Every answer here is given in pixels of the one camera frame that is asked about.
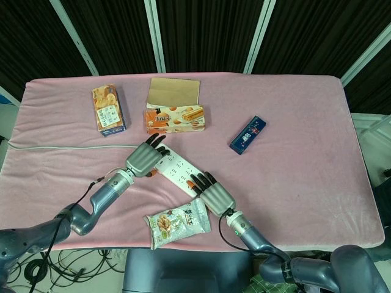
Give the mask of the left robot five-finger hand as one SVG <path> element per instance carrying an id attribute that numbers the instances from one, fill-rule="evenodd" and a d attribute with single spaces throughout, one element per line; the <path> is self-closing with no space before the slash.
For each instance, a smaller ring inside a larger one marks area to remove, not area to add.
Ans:
<path id="1" fill-rule="evenodd" d="M 166 150 L 158 145 L 166 138 L 166 135 L 158 133 L 150 136 L 141 143 L 126 159 L 126 167 L 137 177 L 147 176 L 155 165 L 163 158 L 161 152 Z"/>

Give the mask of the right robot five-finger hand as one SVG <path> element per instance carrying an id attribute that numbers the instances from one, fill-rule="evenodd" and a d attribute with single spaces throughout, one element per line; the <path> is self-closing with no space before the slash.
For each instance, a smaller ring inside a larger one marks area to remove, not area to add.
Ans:
<path id="1" fill-rule="evenodd" d="M 190 174 L 190 178 L 186 183 L 214 215 L 222 217 L 235 210 L 235 199 L 211 173 Z"/>

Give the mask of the white power strip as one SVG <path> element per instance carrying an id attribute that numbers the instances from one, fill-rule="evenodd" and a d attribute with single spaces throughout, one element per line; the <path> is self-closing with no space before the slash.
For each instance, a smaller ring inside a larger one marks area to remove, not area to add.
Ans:
<path id="1" fill-rule="evenodd" d="M 192 181 L 191 175 L 197 175 L 202 171 L 197 169 L 194 165 L 164 143 L 160 143 L 158 146 L 169 150 L 170 154 L 164 156 L 155 165 L 155 169 L 157 169 L 158 173 L 162 174 L 165 178 L 174 183 L 187 195 L 192 198 L 196 197 L 197 194 L 190 188 L 187 181 Z"/>

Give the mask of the peanut snack bag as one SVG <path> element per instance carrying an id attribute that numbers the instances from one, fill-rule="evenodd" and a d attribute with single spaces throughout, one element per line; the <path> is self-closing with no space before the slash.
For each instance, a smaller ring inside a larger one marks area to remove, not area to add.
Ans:
<path id="1" fill-rule="evenodd" d="M 155 215 L 146 215 L 144 221 L 150 229 L 152 250 L 211 231 L 208 212 L 201 198 Z"/>

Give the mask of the orange biscuit roll box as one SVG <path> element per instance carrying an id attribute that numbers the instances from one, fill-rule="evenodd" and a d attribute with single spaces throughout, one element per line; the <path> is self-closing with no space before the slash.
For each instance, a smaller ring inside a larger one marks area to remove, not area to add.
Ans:
<path id="1" fill-rule="evenodd" d="M 195 132 L 205 129 L 205 111 L 200 105 L 146 109 L 144 125 L 148 134 Z"/>

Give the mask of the orange cookie box blue side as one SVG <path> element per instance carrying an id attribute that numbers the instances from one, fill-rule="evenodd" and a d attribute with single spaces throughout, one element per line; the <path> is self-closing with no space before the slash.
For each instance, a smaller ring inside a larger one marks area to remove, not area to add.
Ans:
<path id="1" fill-rule="evenodd" d="M 92 90 L 98 132 L 104 137 L 126 131 L 119 95 L 114 84 Z"/>

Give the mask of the dark blue slim box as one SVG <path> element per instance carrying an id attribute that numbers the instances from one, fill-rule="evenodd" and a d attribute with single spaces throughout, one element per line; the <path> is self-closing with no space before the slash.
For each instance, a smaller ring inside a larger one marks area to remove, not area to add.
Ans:
<path id="1" fill-rule="evenodd" d="M 237 154 L 242 155 L 265 126 L 266 122 L 260 117 L 255 116 L 230 142 L 229 147 Z"/>

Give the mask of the pink fleece table cloth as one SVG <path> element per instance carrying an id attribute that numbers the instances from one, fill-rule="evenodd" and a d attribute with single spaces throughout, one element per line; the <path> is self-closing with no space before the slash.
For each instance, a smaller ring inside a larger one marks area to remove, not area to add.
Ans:
<path id="1" fill-rule="evenodd" d="M 237 208 L 285 251 L 375 247 L 384 232 L 340 81 L 333 76 L 183 73 L 200 81 L 206 128 L 164 143 L 210 172 Z M 35 79 L 0 171 L 0 230 L 51 220 L 144 142 L 150 74 Z M 92 90 L 114 84 L 126 131 L 98 132 Z M 230 142 L 255 116 L 266 122 L 239 155 Z"/>

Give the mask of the brown cardboard sheet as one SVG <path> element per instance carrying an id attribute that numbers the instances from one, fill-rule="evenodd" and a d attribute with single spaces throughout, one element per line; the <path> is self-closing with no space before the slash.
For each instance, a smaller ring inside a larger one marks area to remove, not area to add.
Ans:
<path id="1" fill-rule="evenodd" d="M 200 81 L 176 78 L 151 78 L 148 108 L 192 106 L 199 103 Z"/>

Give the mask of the grey-blue robot torso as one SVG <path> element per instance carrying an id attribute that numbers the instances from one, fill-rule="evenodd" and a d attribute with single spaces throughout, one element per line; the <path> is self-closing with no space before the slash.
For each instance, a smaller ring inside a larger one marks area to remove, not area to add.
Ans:
<path id="1" fill-rule="evenodd" d="M 122 293 L 241 293 L 251 277 L 245 252 L 131 248 Z"/>

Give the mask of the green checkered cloth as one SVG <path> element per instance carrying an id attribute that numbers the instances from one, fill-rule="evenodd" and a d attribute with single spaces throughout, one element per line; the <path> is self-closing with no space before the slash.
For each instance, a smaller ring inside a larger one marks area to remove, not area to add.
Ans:
<path id="1" fill-rule="evenodd" d="M 300 291 L 295 284 L 272 284 L 257 274 L 250 279 L 249 285 L 242 290 L 242 293 L 300 293 Z"/>

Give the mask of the black corrugated partition panel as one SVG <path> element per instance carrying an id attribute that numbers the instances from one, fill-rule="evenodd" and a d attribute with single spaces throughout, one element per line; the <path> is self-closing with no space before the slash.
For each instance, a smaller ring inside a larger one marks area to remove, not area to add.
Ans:
<path id="1" fill-rule="evenodd" d="M 277 0 L 252 72 L 341 78 L 391 23 L 391 0 Z"/>
<path id="2" fill-rule="evenodd" d="M 166 71 L 244 70 L 263 0 L 156 0 Z"/>
<path id="3" fill-rule="evenodd" d="M 14 98 L 34 79 L 90 74 L 49 0 L 0 0 L 0 86 Z"/>
<path id="4" fill-rule="evenodd" d="M 60 0 L 100 75 L 156 73 L 144 0 Z"/>

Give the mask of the white metal rack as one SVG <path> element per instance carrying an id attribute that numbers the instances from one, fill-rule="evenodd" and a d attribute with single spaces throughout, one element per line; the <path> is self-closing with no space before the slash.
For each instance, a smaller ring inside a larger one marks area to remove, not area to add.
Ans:
<path id="1" fill-rule="evenodd" d="M 376 187 L 388 179 L 384 173 L 391 169 L 391 115 L 351 116 L 371 184 Z"/>

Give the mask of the white partition post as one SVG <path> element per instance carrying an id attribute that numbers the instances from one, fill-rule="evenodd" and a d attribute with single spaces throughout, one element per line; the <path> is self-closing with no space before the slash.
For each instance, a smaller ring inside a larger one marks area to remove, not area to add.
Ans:
<path id="1" fill-rule="evenodd" d="M 166 73 L 166 64 L 156 0 L 144 0 L 144 6 L 147 15 L 150 37 L 152 41 L 156 69 L 158 73 Z"/>
<path id="2" fill-rule="evenodd" d="M 84 46 L 78 32 L 76 31 L 76 28 L 74 27 L 73 23 L 71 22 L 70 17 L 68 16 L 64 6 L 62 5 L 60 0 L 49 0 L 52 8 L 56 12 L 57 16 L 59 17 L 61 23 L 63 24 L 65 30 L 68 32 L 68 35 L 72 39 L 73 43 L 75 44 L 76 48 L 78 49 L 81 57 L 85 61 L 90 73 L 92 76 L 98 76 L 99 72 L 90 57 L 86 47 Z"/>
<path id="3" fill-rule="evenodd" d="M 348 68 L 341 77 L 343 87 L 346 87 L 368 64 L 369 62 L 391 41 L 391 22 L 372 41 L 360 57 Z"/>
<path id="4" fill-rule="evenodd" d="M 277 0 L 263 0 L 243 73 L 251 74 Z"/>

